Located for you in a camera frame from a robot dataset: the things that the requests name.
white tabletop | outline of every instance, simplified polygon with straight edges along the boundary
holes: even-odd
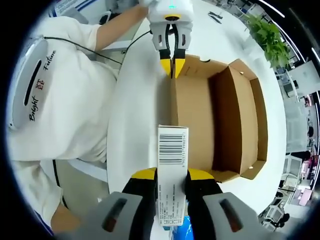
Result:
[[[281,91],[266,59],[253,61],[244,53],[242,44],[249,36],[245,25],[210,3],[193,2],[195,17],[187,53],[226,64],[240,58],[260,80],[268,124],[267,162],[254,180],[238,177],[220,184],[222,191],[232,192],[259,214],[276,194],[285,161],[287,133]],[[222,24],[209,18],[209,11],[221,13]],[[145,19],[134,38],[147,31]],[[169,40],[174,46],[173,37]],[[122,191],[136,171],[157,165],[157,126],[170,123],[169,81],[165,77],[152,36],[147,34],[128,50],[114,93],[107,135],[110,192]]]

barcode label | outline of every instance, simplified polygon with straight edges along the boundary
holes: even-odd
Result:
[[[159,163],[183,164],[185,142],[183,134],[159,134]]]
[[[161,226],[184,223],[186,195],[182,188],[188,173],[189,129],[181,126],[159,126],[157,193]]]

green plant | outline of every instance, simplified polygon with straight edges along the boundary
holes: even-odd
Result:
[[[247,27],[255,41],[264,50],[265,58],[271,67],[285,67],[289,64],[289,48],[281,41],[276,25],[267,23],[260,17],[247,16]]]

